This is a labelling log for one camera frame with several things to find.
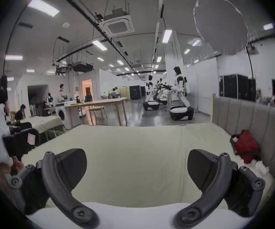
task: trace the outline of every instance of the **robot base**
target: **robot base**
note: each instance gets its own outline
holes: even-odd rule
[[[143,102],[143,107],[145,110],[158,110],[160,103],[157,101]]]
[[[170,117],[177,120],[192,120],[194,115],[194,109],[186,106],[174,106],[170,108]]]

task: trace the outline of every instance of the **ceiling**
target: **ceiling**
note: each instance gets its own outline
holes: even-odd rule
[[[55,70],[52,66],[53,55],[59,59],[78,48],[91,44],[92,38],[102,40],[101,34],[70,4],[65,0],[44,0],[57,8],[60,12],[55,17],[27,7],[19,21],[31,24],[33,27],[26,28],[18,26],[11,38],[8,54],[23,55],[22,61],[7,61],[5,64],[6,73],[9,76],[26,74],[26,69],[34,69],[33,74],[46,74],[47,70]],[[97,14],[111,14],[113,9],[123,8],[125,0],[80,0],[85,7]],[[273,22],[264,9],[256,0],[229,0],[243,14],[250,29],[250,34],[266,36],[275,30],[264,31],[263,25]],[[158,0],[126,0],[129,3],[129,10],[135,32],[121,37],[113,38],[123,45],[122,51],[128,53],[128,60],[135,66],[136,70],[151,70],[151,59],[153,43],[155,38],[155,26],[158,13]],[[175,30],[178,35],[181,54],[184,65],[190,64],[197,58],[202,60],[205,55],[213,53],[213,49],[202,42],[201,46],[193,47],[189,41],[199,37],[193,18],[193,6],[196,0],[163,0],[164,19],[166,28]],[[62,25],[68,22],[70,26],[63,28]],[[160,19],[158,54],[162,56],[159,63],[160,70],[166,69],[162,40],[162,31],[165,29],[164,22]],[[56,40],[61,36],[69,43]],[[109,70],[114,74],[127,72],[124,67],[127,63],[116,53],[115,49],[108,43],[103,43],[107,51],[101,51],[91,46],[83,51],[75,53],[66,60],[71,62],[84,61],[92,63],[95,69]],[[116,60],[121,59],[125,64],[120,66]]]

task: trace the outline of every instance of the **red bag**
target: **red bag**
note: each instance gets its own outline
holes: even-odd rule
[[[259,160],[259,145],[249,131],[242,131],[235,145],[233,143],[232,146],[236,146],[235,154],[239,155],[246,164],[251,163],[253,159]]]

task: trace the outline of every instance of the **ceiling cassette air conditioner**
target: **ceiling cassette air conditioner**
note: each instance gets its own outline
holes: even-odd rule
[[[110,37],[134,32],[131,16],[122,9],[113,10],[99,25]]]

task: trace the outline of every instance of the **white bedsheet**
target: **white bedsheet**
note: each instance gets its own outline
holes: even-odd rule
[[[193,203],[201,191],[187,172],[190,150],[227,152],[242,165],[230,135],[212,123],[185,126],[115,127],[80,125],[23,156],[36,164],[46,151],[70,148],[86,152],[87,170],[73,196],[80,202],[123,207]],[[223,201],[219,208],[227,208]]]
[[[62,120],[59,116],[33,116],[21,120],[22,123],[30,122],[32,127],[36,129],[39,134],[62,125]]]

